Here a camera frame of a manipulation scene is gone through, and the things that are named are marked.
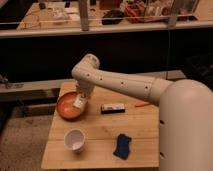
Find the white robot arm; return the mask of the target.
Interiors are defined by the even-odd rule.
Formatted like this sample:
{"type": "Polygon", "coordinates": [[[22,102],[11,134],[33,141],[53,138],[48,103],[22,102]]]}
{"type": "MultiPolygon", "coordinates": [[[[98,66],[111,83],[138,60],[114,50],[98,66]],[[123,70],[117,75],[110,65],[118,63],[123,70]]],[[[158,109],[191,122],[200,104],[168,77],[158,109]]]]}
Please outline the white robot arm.
{"type": "Polygon", "coordinates": [[[93,54],[71,74],[84,97],[99,86],[159,108],[159,171],[213,171],[213,90],[205,84],[103,71],[93,54]]]}

